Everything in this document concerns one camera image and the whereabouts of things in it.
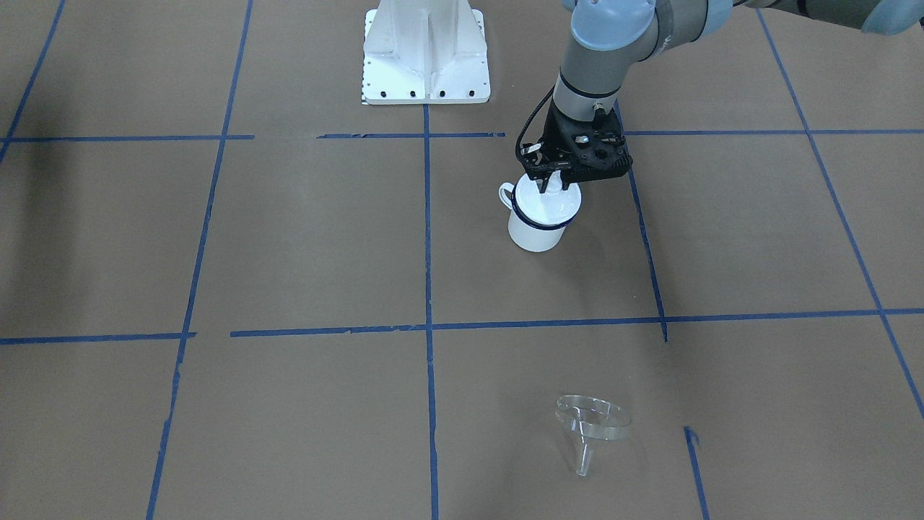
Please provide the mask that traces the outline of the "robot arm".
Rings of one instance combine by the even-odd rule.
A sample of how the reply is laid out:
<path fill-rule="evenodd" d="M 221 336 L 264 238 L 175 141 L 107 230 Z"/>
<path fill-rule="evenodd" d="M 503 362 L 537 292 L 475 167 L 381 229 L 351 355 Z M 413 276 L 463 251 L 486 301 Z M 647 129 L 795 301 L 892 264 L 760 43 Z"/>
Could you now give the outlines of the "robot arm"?
<path fill-rule="evenodd" d="M 557 176 L 573 184 L 619 178 L 632 168 L 615 112 L 636 63 L 703 39 L 729 19 L 736 1 L 567 1 L 570 40 L 535 144 L 517 141 L 515 156 L 540 192 Z"/>

